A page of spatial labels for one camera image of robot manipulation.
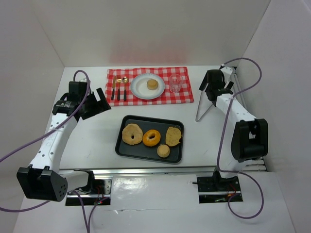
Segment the metal tongs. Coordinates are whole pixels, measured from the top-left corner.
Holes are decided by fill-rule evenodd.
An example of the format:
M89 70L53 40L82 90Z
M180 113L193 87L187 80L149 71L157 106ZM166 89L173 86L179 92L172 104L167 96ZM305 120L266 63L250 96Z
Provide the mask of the metal tongs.
M199 91L198 94L198 105L195 116L196 122L200 122L202 118L208 113L209 109L213 106L205 91Z

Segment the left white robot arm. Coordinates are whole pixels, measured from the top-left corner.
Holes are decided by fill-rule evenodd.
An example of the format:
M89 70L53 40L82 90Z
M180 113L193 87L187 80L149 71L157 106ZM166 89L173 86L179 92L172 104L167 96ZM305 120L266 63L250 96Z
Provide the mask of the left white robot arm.
M98 88L97 93L99 100L87 91L87 83L71 81L69 91L55 103L49 135L30 164L17 171L26 198L60 202L73 190L82 189L86 193L94 190L96 182L91 170L79 168L63 175L59 170L68 139L79 120L110 109L103 90Z

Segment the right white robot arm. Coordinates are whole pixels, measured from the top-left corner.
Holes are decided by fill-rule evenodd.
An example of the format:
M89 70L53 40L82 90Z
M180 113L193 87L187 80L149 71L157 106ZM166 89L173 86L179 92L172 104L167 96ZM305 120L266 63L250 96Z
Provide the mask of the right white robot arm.
M224 113L229 126L221 139L229 143L229 152L218 159L219 168L213 172L208 188L216 191L227 191L237 182L237 173L253 161L268 153L268 123L250 114L233 96L233 82L228 78L232 69L210 69L206 72L199 90L201 92L198 106L203 105L207 96L212 107Z

